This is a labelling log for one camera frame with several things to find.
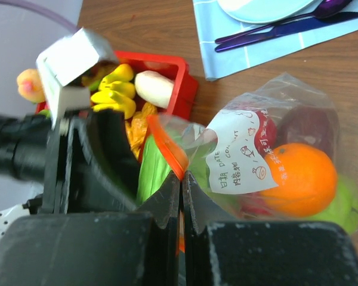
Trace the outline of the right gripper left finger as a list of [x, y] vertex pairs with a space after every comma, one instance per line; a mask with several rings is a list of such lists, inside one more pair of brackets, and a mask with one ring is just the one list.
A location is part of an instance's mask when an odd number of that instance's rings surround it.
[[39, 214], [0, 241], [0, 285], [177, 285], [180, 183], [134, 212]]

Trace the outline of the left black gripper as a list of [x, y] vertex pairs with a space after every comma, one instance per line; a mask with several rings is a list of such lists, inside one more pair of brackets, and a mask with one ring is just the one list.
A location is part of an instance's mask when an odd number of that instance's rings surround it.
[[0, 115], [0, 175], [42, 183], [41, 202], [28, 203], [38, 213], [131, 212], [139, 174], [120, 111], [64, 117], [54, 127], [44, 115]]

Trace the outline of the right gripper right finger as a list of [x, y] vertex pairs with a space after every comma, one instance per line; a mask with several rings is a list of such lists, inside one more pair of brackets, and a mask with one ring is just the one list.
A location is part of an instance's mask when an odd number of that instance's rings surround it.
[[190, 172], [182, 202], [187, 285], [358, 285], [358, 255], [337, 224], [238, 220]]

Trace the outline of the green cucumber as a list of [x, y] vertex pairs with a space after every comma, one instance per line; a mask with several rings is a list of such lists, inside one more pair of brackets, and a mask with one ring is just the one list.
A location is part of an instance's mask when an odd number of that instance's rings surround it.
[[171, 167], [158, 149], [154, 138], [146, 139], [138, 179], [137, 201], [143, 204], [163, 184], [171, 171]]

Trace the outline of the green lime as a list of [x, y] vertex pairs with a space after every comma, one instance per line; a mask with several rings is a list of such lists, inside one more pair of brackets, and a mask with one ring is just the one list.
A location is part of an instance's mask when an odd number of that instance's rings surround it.
[[202, 191], [213, 199], [222, 209], [235, 217], [242, 217], [238, 196], [217, 194], [211, 191], [208, 180], [209, 168], [204, 157], [195, 157], [190, 163], [188, 170], [192, 172]]
[[348, 234], [355, 233], [358, 230], [358, 187], [355, 182], [339, 174], [336, 195], [330, 205], [305, 220], [333, 222]]

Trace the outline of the white radish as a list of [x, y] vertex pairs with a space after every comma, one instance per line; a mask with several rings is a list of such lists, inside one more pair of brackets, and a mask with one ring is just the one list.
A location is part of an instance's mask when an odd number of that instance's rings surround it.
[[146, 70], [135, 76], [135, 90], [139, 97], [156, 107], [167, 109], [174, 81], [156, 71]]

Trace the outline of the clear orange zip top bag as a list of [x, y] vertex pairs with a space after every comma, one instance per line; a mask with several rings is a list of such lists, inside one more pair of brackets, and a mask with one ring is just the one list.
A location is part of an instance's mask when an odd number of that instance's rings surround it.
[[229, 101], [206, 125], [147, 119], [177, 178], [239, 219], [321, 220], [358, 231], [358, 187], [340, 166], [340, 121], [322, 91], [284, 73]]

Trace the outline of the orange fruit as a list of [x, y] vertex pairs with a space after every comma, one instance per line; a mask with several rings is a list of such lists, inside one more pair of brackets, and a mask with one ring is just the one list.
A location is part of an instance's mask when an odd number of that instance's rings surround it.
[[323, 151], [289, 143], [265, 156], [276, 185], [259, 192], [270, 210], [289, 217], [309, 217], [327, 208], [337, 191], [338, 174]]

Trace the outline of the dark red fruit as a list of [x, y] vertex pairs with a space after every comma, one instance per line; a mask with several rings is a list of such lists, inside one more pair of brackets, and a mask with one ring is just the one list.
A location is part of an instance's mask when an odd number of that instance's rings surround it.
[[277, 126], [277, 142], [303, 143], [323, 151], [335, 159], [338, 142], [339, 120], [333, 108], [300, 105], [286, 113]]

